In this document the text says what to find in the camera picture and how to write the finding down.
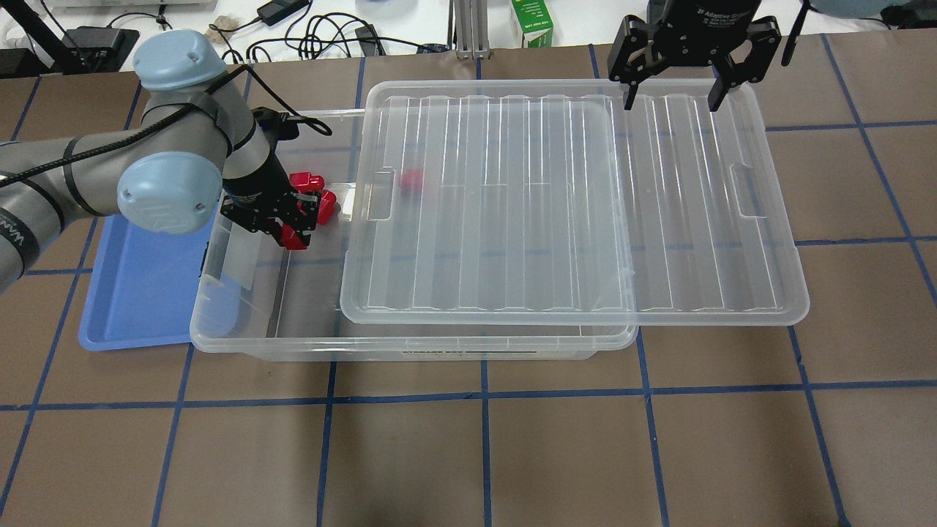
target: table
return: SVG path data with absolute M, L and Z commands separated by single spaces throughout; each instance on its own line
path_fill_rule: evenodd
M 100 221 L 72 225 L 0 303 L 0 523 L 931 525 L 935 37 L 806 37 L 756 85 L 811 292 L 790 328 L 645 327 L 579 362 L 91 354 Z M 606 53 L 257 68 L 325 110 L 391 79 L 601 77 Z M 144 102 L 128 73 L 4 81 L 0 99 L 0 137 L 21 140 L 120 129 Z

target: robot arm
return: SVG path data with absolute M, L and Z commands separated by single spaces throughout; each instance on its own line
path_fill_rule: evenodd
M 716 69 L 708 98 L 712 112 L 731 88 L 764 79 L 781 31 L 774 17 L 752 20 L 760 5 L 761 0 L 650 0 L 648 22 L 626 16 L 608 55 L 609 80 L 628 85 L 625 110 L 641 82 L 671 66 Z M 751 50 L 737 63 L 730 53 L 746 41 Z
M 0 292 L 75 219 L 120 212 L 145 229 L 191 233 L 211 219 L 221 189 L 234 222 L 308 245 L 320 194 L 293 188 L 274 155 L 285 119 L 255 118 L 204 36 L 151 38 L 134 68 L 151 92 L 140 129 L 0 144 Z

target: white table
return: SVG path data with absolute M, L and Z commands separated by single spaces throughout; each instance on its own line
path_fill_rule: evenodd
M 256 9 L 264 3 L 263 0 L 245 2 L 243 0 L 215 0 L 207 4 L 169 5 L 166 9 L 166 19 L 176 29 L 190 28 L 206 31 L 208 24 L 212 23 L 218 15 L 228 15 L 249 22 L 257 16 Z M 515 48 L 517 42 L 511 30 L 511 5 L 509 0 L 489 0 L 488 24 L 491 48 Z M 621 18 L 629 13 L 644 16 L 647 7 L 646 0 L 547 0 L 550 13 L 557 26 L 554 37 L 554 46 L 574 46 L 581 44 L 603 44 L 611 42 L 615 37 Z M 797 0 L 764 0 L 757 16 L 772 14 L 778 18 L 781 30 L 787 33 L 794 23 L 794 17 L 800 7 Z M 79 25 L 107 24 L 115 16 L 127 11 L 144 11 L 156 13 L 156 6 L 128 6 L 125 8 L 52 8 L 55 18 L 65 27 Z M 390 0 L 387 3 L 372 0 L 314 0 L 310 10 L 312 14 L 324 14 L 332 11 L 345 11 L 359 16 L 374 24 L 379 35 L 383 37 L 402 38 L 413 42 L 425 44 L 427 42 L 445 43 L 446 28 L 449 13 L 449 0 Z M 44 15 L 44 11 L 37 4 L 37 12 Z M 299 15 L 293 15 L 274 27 L 267 27 L 257 23 L 230 37 L 231 45 L 243 53 L 252 42 L 262 38 L 283 37 L 287 26 Z M 0 12 L 0 27 L 8 21 L 8 15 Z M 60 34 L 51 21 L 46 24 Z M 126 17 L 115 24 L 115 27 L 136 29 L 141 33 L 140 42 L 160 32 L 159 26 L 151 18 Z M 876 22 L 841 20 L 816 13 L 808 16 L 803 32 L 809 33 L 847 33 L 854 31 L 884 31 L 886 28 Z M 297 25 L 294 34 L 300 37 L 305 32 L 305 23 Z M 330 36 L 333 31 L 321 31 L 320 35 Z M 348 38 L 354 38 L 353 28 L 347 31 Z M 22 35 L 22 30 L 15 26 L 9 32 L 11 38 Z M 415 49 L 406 44 L 384 42 L 384 49 L 389 54 L 409 54 Z M 361 48 L 356 42 L 349 44 L 353 55 L 361 55 Z M 282 43 L 264 46 L 273 60 L 296 60 L 297 55 Z M 217 45 L 218 53 L 227 48 Z M 332 48 L 324 56 L 344 56 L 344 49 L 340 52 Z M 131 69 L 130 62 L 124 69 Z

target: cable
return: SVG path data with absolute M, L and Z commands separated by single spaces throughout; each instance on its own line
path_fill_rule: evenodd
M 403 40 L 401 38 L 390 38 L 390 37 L 358 37 L 358 38 L 346 38 L 344 40 L 325 40 L 325 42 L 330 42 L 333 44 L 341 42 L 369 42 L 373 40 L 387 40 L 388 42 L 397 42 L 398 44 L 407 44 L 408 46 L 413 46 L 414 48 L 425 50 L 430 53 L 435 53 L 436 51 L 433 48 L 424 46 L 423 44 L 417 44 L 416 42 L 410 42 L 409 40 Z
M 249 54 L 250 60 L 252 60 L 252 61 L 254 61 L 254 62 L 260 62 L 260 60 L 257 59 L 257 52 L 258 52 L 258 51 L 263 52 L 263 54 L 267 55 L 267 62 L 274 62 L 274 59 L 270 58 L 270 54 L 267 52 L 267 50 L 264 50 L 261 46 L 256 46 L 256 47 L 251 51 L 251 53 Z
M 342 26 L 339 26 L 338 23 L 336 23 L 334 20 L 332 20 L 331 17 L 333 17 L 333 16 L 348 16 L 348 17 L 351 17 L 351 18 L 353 19 L 353 20 L 351 20 L 350 23 L 360 22 L 360 23 L 363 23 L 363 24 L 367 25 L 367 22 L 365 22 L 365 21 L 359 19 L 358 17 L 355 17 L 354 15 L 349 15 L 348 13 L 333 12 L 333 13 L 328 13 L 328 14 L 325 14 L 325 15 L 316 15 L 315 17 L 309 19 L 309 22 L 306 23 L 306 25 L 305 25 L 305 33 L 306 33 L 306 36 L 307 36 L 308 38 L 310 38 L 310 40 L 309 40 L 309 50 L 312 52 L 312 56 L 309 56 L 309 57 L 307 57 L 307 58 L 318 58 L 320 55 L 322 55 L 323 52 L 325 52 L 325 50 L 327 50 L 327 49 L 329 49 L 329 48 L 332 47 L 332 44 L 329 44 L 328 46 L 324 46 L 324 44 L 320 44 L 320 48 L 319 48 L 319 50 L 318 50 L 317 52 L 316 52 L 315 50 L 312 50 L 312 44 L 314 43 L 314 40 L 313 40 L 312 38 L 313 38 L 313 37 L 316 35 L 316 33 L 319 31 L 319 24 L 321 24 L 323 21 L 330 23 L 330 24 L 332 25 L 332 27 L 335 28 L 335 36 L 332 37 L 332 40 L 335 40 L 336 38 L 338 38 L 338 35 L 341 35 L 342 38 L 345 38 L 345 33 L 344 33 L 342 30 L 345 29 L 346 27 L 348 27 L 350 23 L 345 23 L 345 24 L 343 24 Z M 346 55 L 347 57 L 351 58 L 351 49 L 349 48 L 348 42 L 345 43 L 345 55 Z
M 163 4 L 162 6 L 160 6 L 160 9 L 162 9 L 162 8 L 165 7 L 165 6 L 166 6 L 166 4 Z M 113 27 L 115 22 L 119 21 L 119 20 L 122 19 L 122 18 L 129 17 L 129 16 L 133 16 L 133 15 L 142 16 L 142 17 L 150 17 L 151 19 L 154 19 L 154 20 L 156 21 L 156 23 L 158 23 L 158 24 L 161 25 L 161 26 L 164 26 L 164 27 L 163 27 L 163 30 L 164 30 L 164 31 L 166 30 L 166 27 L 165 27 L 165 26 L 168 26 L 170 29 L 172 29 L 172 24 L 166 22 L 166 17 L 164 17 L 162 14 L 157 14 L 157 15 L 155 15 L 155 14 L 153 14 L 153 13 L 144 13 L 144 12 L 142 12 L 142 11 L 130 11 L 130 12 L 127 12 L 127 13 L 123 13 L 123 14 L 117 15 L 116 17 L 113 18 L 113 20 L 111 20 L 110 22 L 108 22 L 108 24 L 105 25 L 104 27 Z
M 166 4 L 159 5 L 159 9 L 156 11 L 156 23 L 159 24 L 159 28 L 163 31 L 166 31 L 167 26 L 172 30 L 172 24 L 166 22 Z
M 287 27 L 287 32 L 283 34 L 283 38 L 289 38 L 289 37 L 290 37 L 290 33 L 292 32 L 293 27 L 296 27 L 296 25 L 297 25 L 298 23 L 302 22 L 303 19 L 306 17 L 306 15 L 309 14 L 309 11 L 310 11 L 311 9 L 312 9 L 312 1 L 310 0 L 310 2 L 309 2 L 308 4 L 306 4 L 305 9 L 303 10 L 303 14 L 300 15 L 299 17 L 297 17 L 296 20 L 292 21 L 292 22 L 290 23 L 290 26 Z
M 244 56 L 241 55 L 240 53 L 238 53 L 237 50 L 235 50 L 234 48 L 232 48 L 231 43 L 228 42 L 228 38 L 225 37 L 225 34 L 222 33 L 221 31 L 218 31 L 217 29 L 216 29 L 216 31 L 218 32 L 218 36 L 221 37 L 221 39 L 224 40 L 224 41 L 225 41 L 225 44 L 228 46 L 228 50 L 221 54 L 221 60 L 225 60 L 225 57 L 227 57 L 227 56 L 228 56 L 228 53 L 230 53 L 230 54 L 231 54 L 231 61 L 232 61 L 234 64 L 240 64 L 240 63 L 244 62 L 244 61 L 245 61 L 245 60 L 244 60 Z
M 93 73 L 91 69 L 91 61 L 88 59 L 88 55 L 84 53 L 84 50 L 79 47 L 78 43 L 75 42 L 75 39 L 68 34 L 68 31 L 66 31 L 65 28 L 62 27 L 62 24 L 56 20 L 54 15 L 52 15 L 52 10 L 49 9 L 49 6 L 46 6 L 46 0 L 39 0 L 39 3 L 42 5 L 42 8 L 46 10 L 46 14 L 49 15 L 49 18 L 52 19 L 52 22 L 55 24 L 55 26 L 58 27 L 59 31 L 62 32 L 62 35 L 65 36 L 65 39 L 71 42 L 72 46 L 75 46 L 75 52 L 78 53 L 78 56 L 82 58 L 85 69 L 87 69 L 89 73 Z
M 371 31 L 371 33 L 372 33 L 373 35 L 376 35 L 376 34 L 378 33 L 378 32 L 374 29 L 374 25 L 373 25 L 372 23 L 370 23 L 370 22 L 368 22 L 367 20 L 364 20 L 364 19 L 362 19 L 362 18 L 356 17 L 355 15 L 352 15 L 351 13 L 346 13 L 346 12 L 341 12 L 341 11 L 334 11 L 334 12 L 327 13 L 327 14 L 320 15 L 320 16 L 322 17 L 322 19 L 329 19 L 329 17 L 333 17 L 333 16 L 347 17 L 347 18 L 350 18 L 352 22 L 360 23 L 360 24 L 363 25 L 364 27 L 368 28 L 368 29 Z M 347 40 L 347 39 L 345 38 L 345 34 L 342 33 L 342 31 L 341 31 L 341 29 L 345 28 L 345 27 L 348 26 L 348 25 L 349 25 L 348 23 L 345 23 L 344 25 L 342 25 L 342 27 L 339 28 L 338 33 L 341 34 L 343 40 L 346 40 L 346 41 L 344 42 L 344 43 L 345 43 L 345 51 L 346 51 L 346 54 L 347 54 L 348 56 L 351 56 L 351 51 L 349 50 L 349 46 L 348 46 L 348 41 L 350 41 L 350 40 Z M 309 34 L 308 27 L 309 27 L 309 26 L 308 26 L 308 24 L 307 24 L 307 25 L 306 25 L 306 33 L 307 33 L 307 34 Z M 313 30 L 312 30 L 312 35 L 313 35 L 313 36 L 316 34 L 316 29 L 317 29 L 318 27 L 319 27 L 319 22 L 316 22 L 316 27 L 314 27 Z M 336 39 L 337 39 L 337 35 L 332 38 L 331 42 L 337 43 L 338 40 L 336 40 Z M 387 52 L 384 51 L 384 47 L 380 44 L 380 40 L 378 40 L 378 41 L 376 42 L 376 44 L 377 44 L 378 49 L 380 50 L 381 53 L 387 54 Z
M 248 23 L 243 23 L 232 29 L 221 29 L 220 27 L 218 27 L 217 25 L 213 23 L 208 24 L 208 29 L 211 29 L 212 31 L 215 31 L 216 33 L 218 33 L 218 36 L 221 37 L 221 39 L 225 41 L 225 45 L 228 46 L 228 50 L 221 54 L 221 60 L 225 60 L 225 58 L 227 58 L 228 55 L 230 54 L 231 61 L 234 64 L 241 64 L 242 62 L 246 62 L 246 60 L 244 60 L 244 56 L 241 55 L 237 50 L 235 50 L 231 46 L 231 42 L 228 41 L 227 37 L 225 37 L 225 33 L 235 33 L 237 31 L 244 29 L 245 27 L 248 27 L 249 25 L 253 25 L 258 22 L 260 22 L 260 17 L 257 17 L 256 19 Z
M 244 73 L 245 71 L 251 77 L 253 77 L 254 80 L 257 81 L 258 84 L 260 84 L 260 87 L 263 88 L 267 93 L 269 93 L 270 96 L 273 97 L 276 102 L 280 103 L 280 105 L 283 106 L 283 108 L 285 108 L 287 112 L 291 113 L 292 115 L 296 117 L 299 117 L 301 123 L 309 126 L 310 128 L 316 130 L 318 133 L 322 135 L 325 135 L 325 136 L 332 135 L 332 129 L 328 125 L 326 125 L 325 123 L 323 123 L 322 121 L 320 121 L 319 119 L 315 117 L 305 117 L 303 115 L 300 115 L 285 100 L 283 100 L 283 98 L 281 98 L 276 92 L 274 92 L 273 89 L 271 89 L 271 87 L 267 85 L 267 83 L 260 77 L 260 75 L 258 75 L 256 71 L 254 71 L 247 65 L 241 65 L 240 67 L 235 68 L 234 71 L 232 71 L 231 73 L 228 73 L 224 75 L 223 77 L 218 78 L 218 80 L 209 84 L 208 87 L 205 88 L 205 93 L 209 95 L 213 94 L 214 92 L 221 89 L 222 86 L 224 86 L 227 83 L 230 83 L 235 77 L 237 77 L 241 73 Z M 154 124 L 150 125 L 149 127 L 146 127 L 134 133 L 133 135 L 127 136 L 122 140 L 115 141 L 113 143 L 104 144 L 96 148 L 92 148 L 90 150 L 85 150 L 84 152 L 80 152 L 78 154 L 72 154 L 71 156 L 65 156 L 55 161 L 43 163 L 31 169 L 27 169 L 20 173 L 16 173 L 14 175 L 8 176 L 6 179 L 0 179 L 0 188 L 8 187 L 15 183 L 19 183 L 23 181 L 24 179 L 28 179 L 40 173 L 45 173 L 47 171 L 57 169 L 59 167 L 64 167 L 65 165 L 68 165 L 71 163 L 76 163 L 84 159 L 101 156 L 103 154 L 113 152 L 114 150 L 119 150 L 121 148 L 130 146 L 134 143 L 142 141 L 143 139 L 159 132 L 160 130 L 167 128 L 169 125 L 172 125 L 173 123 L 178 122 L 180 119 L 182 119 L 189 113 L 192 113 L 197 108 L 198 107 L 196 107 L 193 104 L 186 104 L 179 110 L 176 110 L 175 112 L 169 114 L 168 116 L 163 117 L 162 119 L 156 121 Z
M 125 146 L 130 146 L 133 143 L 136 143 L 146 137 L 149 137 L 157 133 L 158 131 L 164 129 L 165 127 L 171 125 L 172 123 L 179 121 L 180 119 L 185 117 L 187 114 L 192 112 L 192 110 L 195 108 L 196 106 L 187 104 L 185 107 L 180 108 L 179 110 L 176 110 L 175 112 L 171 113 L 169 116 L 163 119 L 160 119 L 159 121 L 156 121 L 153 125 L 150 125 L 149 127 L 144 128 L 140 130 L 139 132 L 131 136 L 128 136 L 120 141 L 115 141 L 114 143 L 109 143 L 103 146 L 99 146 L 97 148 L 92 148 L 91 150 L 85 150 L 84 152 L 80 152 L 79 154 L 73 154 L 71 156 L 59 158 L 55 161 L 50 161 L 48 163 L 41 164 L 37 167 L 24 170 L 20 173 L 17 173 L 15 175 L 8 177 L 7 179 L 0 180 L 0 188 L 8 187 L 10 185 L 13 185 L 14 183 L 19 183 L 23 181 L 24 179 L 27 179 L 34 175 L 44 173 L 52 169 L 57 169 L 59 167 L 64 167 L 65 165 L 68 165 L 70 163 L 76 163 L 84 159 L 93 158 L 95 156 L 100 156 L 102 154 L 113 152 L 114 150 L 124 148 Z
M 881 25 L 887 27 L 887 28 L 888 28 L 888 31 L 891 31 L 891 25 L 890 25 L 889 23 L 885 22 L 885 21 L 882 20 L 882 19 L 861 18 L 861 19 L 857 19 L 857 20 L 868 20 L 868 21 L 871 21 L 871 22 L 878 22 L 878 23 L 880 23 Z
M 241 25 L 239 25 L 239 26 L 237 26 L 237 27 L 234 27 L 234 28 L 232 28 L 232 29 L 221 29 L 221 28 L 219 28 L 218 26 L 214 25 L 213 23 L 210 23 L 210 24 L 208 24 L 208 29 L 211 29 L 212 31 L 217 31 L 219 34 L 221 34 L 221 33 L 235 33 L 235 32 L 237 32 L 237 31 L 241 31 L 242 29 L 244 29 L 245 27 L 248 27 L 249 25 L 254 25 L 255 23 L 258 23 L 258 22 L 260 22 L 260 17 L 257 17 L 256 19 L 254 19 L 254 20 L 252 20 L 252 21 L 250 21 L 250 22 L 248 22 L 248 23 L 243 23 L 243 24 L 241 24 Z
M 781 65 L 785 68 L 791 64 L 791 59 L 794 58 L 794 48 L 797 46 L 797 37 L 800 36 L 800 32 L 804 28 L 804 21 L 807 20 L 807 12 L 816 10 L 811 6 L 810 0 L 801 0 L 801 2 L 800 10 L 797 12 L 797 17 L 794 19 L 794 26 L 791 27 L 791 34 L 787 36 L 787 43 L 784 44 L 784 51 L 781 53 Z

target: clear storage box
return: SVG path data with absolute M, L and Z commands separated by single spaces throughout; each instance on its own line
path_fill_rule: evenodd
M 630 112 L 606 81 L 379 84 L 363 123 L 334 113 L 333 138 L 278 151 L 347 181 L 309 250 L 218 218 L 193 342 L 584 358 L 638 324 L 793 324 L 809 300 L 757 102 L 742 86 L 710 113 L 709 84 L 642 84 Z

